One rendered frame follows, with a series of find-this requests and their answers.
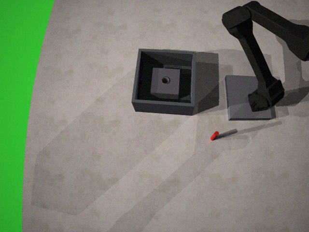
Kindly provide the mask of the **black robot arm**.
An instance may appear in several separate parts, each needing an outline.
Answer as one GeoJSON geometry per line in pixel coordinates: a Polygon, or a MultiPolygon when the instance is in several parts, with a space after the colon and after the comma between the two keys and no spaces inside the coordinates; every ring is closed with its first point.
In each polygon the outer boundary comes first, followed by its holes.
{"type": "Polygon", "coordinates": [[[274,78],[253,35],[253,22],[283,39],[300,60],[309,61],[309,27],[294,24],[275,12],[251,1],[225,12],[222,24],[240,42],[258,80],[258,89],[248,94],[252,112],[267,110],[285,95],[281,80],[274,78]]]}

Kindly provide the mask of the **red peg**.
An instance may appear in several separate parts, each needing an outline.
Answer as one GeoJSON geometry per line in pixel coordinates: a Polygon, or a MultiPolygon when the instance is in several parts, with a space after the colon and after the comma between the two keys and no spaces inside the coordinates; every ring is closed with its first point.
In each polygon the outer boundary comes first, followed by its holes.
{"type": "Polygon", "coordinates": [[[219,135],[219,132],[216,131],[216,132],[212,135],[211,140],[213,141],[218,135],[219,135]]]}

